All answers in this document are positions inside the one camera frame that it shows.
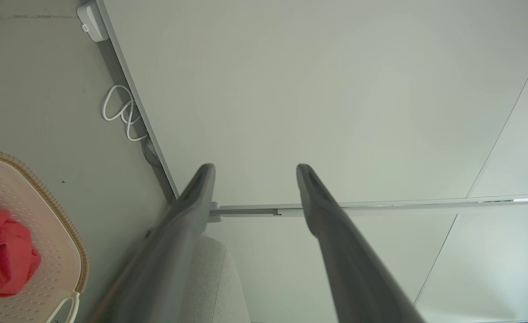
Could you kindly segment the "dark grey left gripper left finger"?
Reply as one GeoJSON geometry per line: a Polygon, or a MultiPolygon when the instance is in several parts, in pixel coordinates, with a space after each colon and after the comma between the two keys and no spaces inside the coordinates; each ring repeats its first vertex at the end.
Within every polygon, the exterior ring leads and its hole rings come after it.
{"type": "Polygon", "coordinates": [[[89,321],[175,323],[194,248],[209,221],[215,166],[202,164],[128,262],[89,321]]]}

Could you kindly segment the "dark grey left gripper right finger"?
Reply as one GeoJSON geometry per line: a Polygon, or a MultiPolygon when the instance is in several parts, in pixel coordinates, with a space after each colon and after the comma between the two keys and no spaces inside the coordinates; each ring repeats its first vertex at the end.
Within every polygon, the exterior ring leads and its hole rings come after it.
{"type": "Polygon", "coordinates": [[[305,221],[319,241],[340,323],[421,323],[422,317],[308,164],[297,166],[305,221]]]}

